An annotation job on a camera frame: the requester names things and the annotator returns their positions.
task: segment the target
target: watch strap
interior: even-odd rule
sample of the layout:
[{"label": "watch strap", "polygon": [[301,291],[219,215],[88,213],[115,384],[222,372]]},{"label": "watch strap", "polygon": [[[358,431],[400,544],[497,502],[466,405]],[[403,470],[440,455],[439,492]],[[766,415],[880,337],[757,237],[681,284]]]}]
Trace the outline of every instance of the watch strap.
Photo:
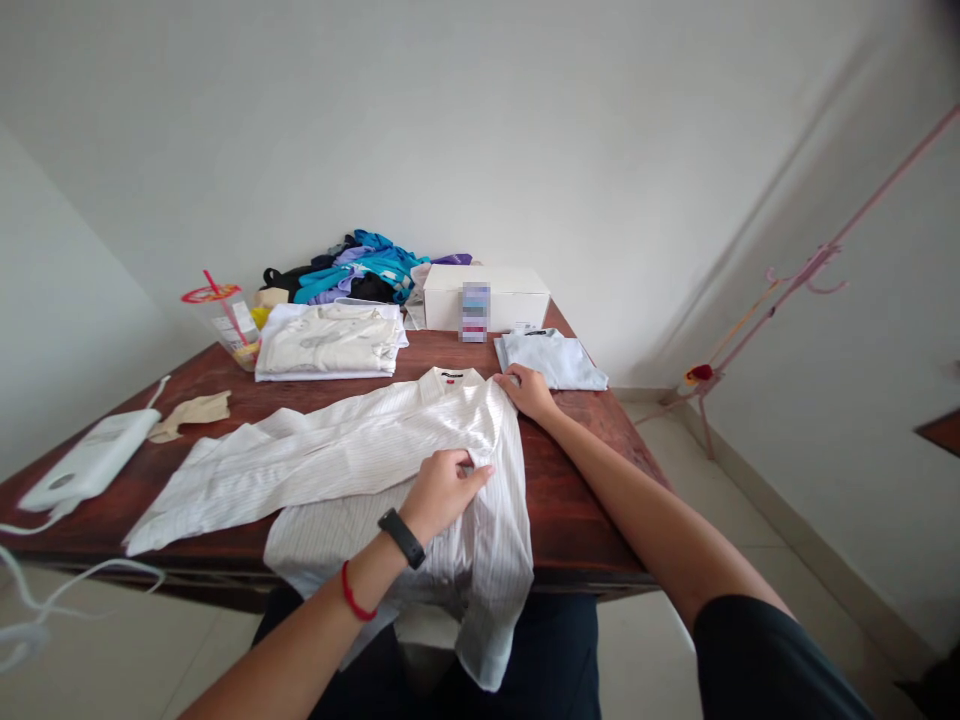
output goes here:
[{"label": "watch strap", "polygon": [[394,508],[390,508],[383,514],[383,517],[377,521],[380,529],[393,538],[400,548],[400,552],[407,558],[407,562],[414,570],[423,564],[427,554],[423,551],[420,541],[410,532],[410,528],[400,517],[400,514]]}]

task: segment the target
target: folded white shirt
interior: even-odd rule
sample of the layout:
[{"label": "folded white shirt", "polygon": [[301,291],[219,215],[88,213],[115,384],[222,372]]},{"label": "folded white shirt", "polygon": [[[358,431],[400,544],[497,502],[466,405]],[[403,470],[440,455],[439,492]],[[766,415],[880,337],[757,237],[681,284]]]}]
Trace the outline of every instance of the folded white shirt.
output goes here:
[{"label": "folded white shirt", "polygon": [[283,303],[271,311],[261,333],[254,377],[257,382],[391,377],[397,351],[408,345],[398,305],[352,298],[327,305]]}]

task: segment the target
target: tiled floor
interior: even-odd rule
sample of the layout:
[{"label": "tiled floor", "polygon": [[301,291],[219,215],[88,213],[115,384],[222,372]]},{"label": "tiled floor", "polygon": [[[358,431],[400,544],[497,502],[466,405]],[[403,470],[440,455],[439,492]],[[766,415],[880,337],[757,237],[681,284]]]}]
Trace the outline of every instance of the tiled floor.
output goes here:
[{"label": "tiled floor", "polygon": [[[626,407],[634,419],[651,408]],[[919,717],[890,684],[896,675],[879,651],[679,422],[663,418],[640,431],[680,496],[743,551],[877,714]],[[28,579],[34,595],[45,597],[62,578],[29,570]],[[51,644],[27,666],[0,676],[0,717],[170,720],[245,652],[258,621],[96,582],[64,600],[80,609],[119,610],[92,622],[51,618]],[[599,614],[605,716],[701,717],[693,646],[666,597],[605,603]],[[12,583],[0,588],[0,626],[31,617]],[[418,622],[401,639],[443,635],[423,621],[412,624]]]}]

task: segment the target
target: pink straw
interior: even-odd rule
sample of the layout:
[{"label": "pink straw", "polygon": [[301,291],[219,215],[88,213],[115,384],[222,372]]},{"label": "pink straw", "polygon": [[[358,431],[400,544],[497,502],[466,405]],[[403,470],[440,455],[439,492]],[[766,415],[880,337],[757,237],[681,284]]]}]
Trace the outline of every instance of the pink straw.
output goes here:
[{"label": "pink straw", "polygon": [[[220,294],[220,287],[213,281],[213,278],[210,276],[209,270],[204,270],[203,274],[207,276],[207,282],[210,283],[210,288],[213,290],[214,295]],[[227,314],[227,317],[230,318],[230,323],[233,325],[233,329],[237,331],[237,335],[240,336],[240,340],[243,341],[243,344],[247,344],[247,337],[243,334],[243,330],[240,329],[240,324],[237,322],[237,316],[230,312],[230,308],[227,307],[227,303],[221,298],[220,304],[223,305],[223,311]]]}]

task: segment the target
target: shirt collar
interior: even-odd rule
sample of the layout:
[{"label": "shirt collar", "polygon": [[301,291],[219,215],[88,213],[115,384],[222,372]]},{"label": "shirt collar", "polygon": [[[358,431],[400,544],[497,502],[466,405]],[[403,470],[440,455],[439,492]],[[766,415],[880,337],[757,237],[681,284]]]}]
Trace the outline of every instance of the shirt collar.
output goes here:
[{"label": "shirt collar", "polygon": [[486,381],[473,368],[451,370],[449,368],[430,368],[417,380],[424,401],[432,402],[462,387],[483,385]]}]

